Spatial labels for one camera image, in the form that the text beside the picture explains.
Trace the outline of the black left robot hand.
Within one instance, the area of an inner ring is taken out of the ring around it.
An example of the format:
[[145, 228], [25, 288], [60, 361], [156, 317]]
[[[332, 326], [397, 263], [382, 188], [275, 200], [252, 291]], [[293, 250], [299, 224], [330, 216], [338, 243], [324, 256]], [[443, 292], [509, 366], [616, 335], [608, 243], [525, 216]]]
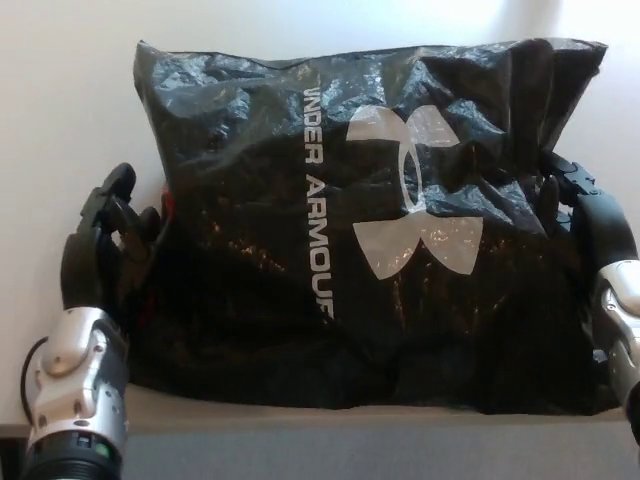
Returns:
[[136, 172], [124, 162], [88, 195], [63, 249], [64, 307], [97, 307], [122, 325], [135, 318], [168, 228], [155, 208], [131, 207], [135, 184]]

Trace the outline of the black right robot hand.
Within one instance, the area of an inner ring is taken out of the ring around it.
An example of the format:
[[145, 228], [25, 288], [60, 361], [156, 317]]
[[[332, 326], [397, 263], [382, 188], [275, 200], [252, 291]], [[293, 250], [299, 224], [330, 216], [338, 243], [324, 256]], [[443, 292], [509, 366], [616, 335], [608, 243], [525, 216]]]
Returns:
[[583, 166], [544, 151], [539, 155], [544, 181], [535, 213], [546, 234], [562, 251], [572, 250], [569, 264], [592, 276], [621, 260], [636, 260], [636, 242], [616, 199], [600, 189]]

